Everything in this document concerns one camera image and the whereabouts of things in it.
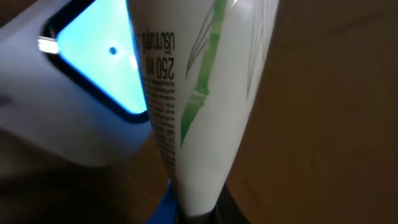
brown surface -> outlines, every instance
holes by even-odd
[[[396,15],[393,0],[281,2],[228,179],[252,223],[398,223]],[[165,188],[153,139],[130,161],[83,173],[77,185],[133,223]]]

green bamboo stalk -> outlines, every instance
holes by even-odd
[[[195,119],[195,116],[198,114],[200,108],[205,104],[206,97],[210,94],[208,82],[216,58],[218,44],[220,42],[226,3],[227,0],[215,0],[210,36],[203,53],[197,84],[193,89],[194,92],[188,99],[188,103],[185,105],[185,109],[181,117],[181,145],[188,133],[189,127]]]

bamboo illustration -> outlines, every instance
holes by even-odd
[[[205,104],[206,97],[210,94],[208,89],[208,82],[213,69],[218,44],[220,42],[221,28],[223,26],[224,14],[226,9],[227,0],[215,0],[209,13],[207,14],[205,21],[203,22],[201,31],[195,42],[190,60],[188,61],[187,75],[190,67],[198,57],[199,53],[204,50],[201,66],[197,83],[193,89],[193,93],[190,95],[185,109],[181,117],[181,145],[188,133],[189,127],[192,124],[195,116],[198,114],[200,108]],[[210,29],[210,35],[207,39],[208,30]]]

wooden table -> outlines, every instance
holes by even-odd
[[[0,1],[0,19],[28,2]],[[393,0],[281,1],[265,75],[228,178],[252,223],[398,223],[397,15]],[[7,180],[28,180],[35,192],[57,196],[45,206],[32,188],[13,191],[18,184],[8,182],[8,194],[0,191],[0,218],[4,207],[31,201],[47,208],[34,217],[51,223],[144,223],[165,189],[152,138],[129,161],[89,170],[1,136],[14,149],[0,147],[2,161],[15,162],[0,162],[1,170],[12,168]],[[73,212],[60,212],[71,205]]]

white bottle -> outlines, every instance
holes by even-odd
[[[278,0],[130,0],[147,107],[187,217],[213,210],[249,119]]]

